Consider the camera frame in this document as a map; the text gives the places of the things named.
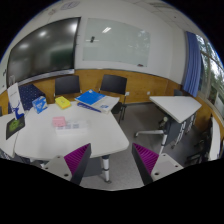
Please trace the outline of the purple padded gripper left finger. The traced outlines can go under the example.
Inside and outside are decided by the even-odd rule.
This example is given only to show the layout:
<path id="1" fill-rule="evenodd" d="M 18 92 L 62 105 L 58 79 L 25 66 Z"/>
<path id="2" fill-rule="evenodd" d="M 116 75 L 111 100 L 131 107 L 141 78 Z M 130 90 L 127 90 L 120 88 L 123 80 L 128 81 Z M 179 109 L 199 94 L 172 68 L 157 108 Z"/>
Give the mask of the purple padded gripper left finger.
<path id="1" fill-rule="evenodd" d="M 71 153 L 57 155 L 43 166 L 43 170 L 79 185 L 91 156 L 91 144 L 88 143 Z"/>

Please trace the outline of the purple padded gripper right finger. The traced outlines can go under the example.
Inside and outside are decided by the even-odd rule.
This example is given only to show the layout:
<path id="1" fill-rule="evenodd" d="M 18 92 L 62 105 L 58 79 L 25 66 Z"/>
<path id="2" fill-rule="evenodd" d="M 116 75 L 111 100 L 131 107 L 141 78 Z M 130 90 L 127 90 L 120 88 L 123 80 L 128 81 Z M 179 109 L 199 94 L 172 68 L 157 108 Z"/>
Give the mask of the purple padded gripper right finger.
<path id="1" fill-rule="evenodd" d="M 132 154 L 144 185 L 182 169 L 168 154 L 157 154 L 136 143 L 132 144 Z"/>

